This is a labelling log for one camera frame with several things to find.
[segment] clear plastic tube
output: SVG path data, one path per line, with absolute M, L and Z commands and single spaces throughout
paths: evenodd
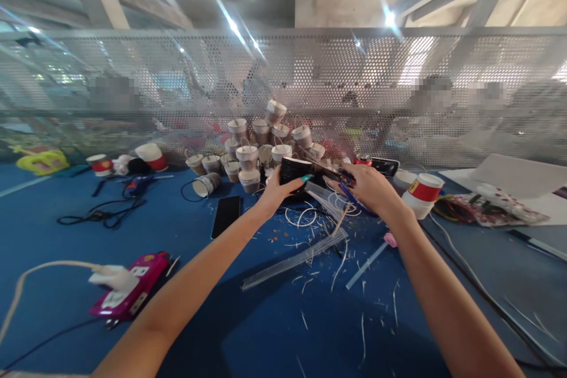
M 242 285 L 242 291 L 254 288 L 256 285 L 261 284 L 262 282 L 267 281 L 268 279 L 273 278 L 280 273 L 299 266 L 301 263 L 306 262 L 310 258 L 321 254 L 331 246 L 336 245 L 339 241 L 345 239 L 347 236 L 348 235 L 344 231 L 344 229 L 338 229 L 334 236 L 328 236 L 325 239 L 317 242 L 315 245 L 307 248 L 303 252 L 280 261 L 279 263 L 274 264 L 273 266 L 270 266 L 267 269 L 264 269 L 249 278 L 246 278 Z
M 366 269 L 368 269 L 368 267 L 370 267 L 370 265 L 374 262 L 374 260 L 376 260 L 378 258 L 378 256 L 380 254 L 382 254 L 382 251 L 384 251 L 387 246 L 388 246 L 388 242 L 384 242 L 382 245 L 380 245 L 380 248 L 378 248 L 374 252 L 374 254 L 372 254 L 370 257 L 368 257 L 368 259 L 362 265 L 362 267 L 359 269 L 359 271 L 356 272 L 354 274 L 354 276 L 350 279 L 350 281 L 347 283 L 347 289 L 350 289 L 356 283 L 356 281 L 358 281 L 360 279 L 360 277 L 366 271 Z
M 343 218 L 344 212 L 337 208 L 331 201 L 329 201 L 329 196 L 334 193 L 328 189 L 322 188 L 319 185 L 316 185 L 312 182 L 307 182 L 305 186 L 305 190 L 309 193 L 309 195 L 313 196 L 317 201 L 321 203 L 321 205 L 326 209 L 326 211 L 334 218 L 336 223 L 340 223 L 341 219 Z M 273 266 L 268 267 L 267 269 L 258 272 L 257 274 L 246 278 L 242 285 L 242 291 L 246 291 L 250 288 L 255 287 L 258 284 L 261 284 L 264 281 L 267 281 L 270 278 L 273 278 L 280 273 L 288 271 L 296 266 L 299 266 L 301 263 L 306 262 L 310 258 L 319 255 L 326 249 L 330 248 L 333 245 L 336 245 L 338 242 L 342 241 L 348 236 L 347 232 L 342 227 L 339 227 L 336 232 L 333 232 L 330 236 L 326 237 L 323 240 L 320 240 L 315 245 L 305 249 L 303 252 L 287 258 Z

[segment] metal mesh panel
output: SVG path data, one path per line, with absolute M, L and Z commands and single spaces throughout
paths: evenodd
M 7 144 L 218 153 L 229 120 L 262 118 L 275 97 L 284 122 L 308 124 L 331 158 L 466 167 L 498 152 L 567 164 L 564 28 L 278 30 L 255 34 L 257 48 L 212 31 L 47 36 L 0 38 L 0 159 Z M 98 97 L 104 78 L 133 89 Z

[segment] ceiling light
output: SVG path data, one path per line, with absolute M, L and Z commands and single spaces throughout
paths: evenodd
M 396 26 L 396 14 L 392 11 L 386 13 L 386 20 L 384 22 L 387 27 L 393 28 Z

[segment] plug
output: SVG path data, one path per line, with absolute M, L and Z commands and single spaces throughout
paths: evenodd
M 106 285 L 112 289 L 129 294 L 138 285 L 140 279 L 123 266 L 106 265 L 93 273 L 89 283 Z

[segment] white paper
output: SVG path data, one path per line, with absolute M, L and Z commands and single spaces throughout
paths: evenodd
M 475 170 L 476 168 L 464 168 L 462 170 L 440 171 L 439 174 L 474 192 L 480 183 L 472 178 Z M 539 198 L 518 198 L 518 200 L 528 208 L 549 216 L 548 221 L 532 226 L 562 226 L 567 224 L 567 200 L 560 196 L 548 193 Z
M 539 198 L 565 185 L 567 167 L 490 154 L 471 177 L 502 188 L 518 199 Z

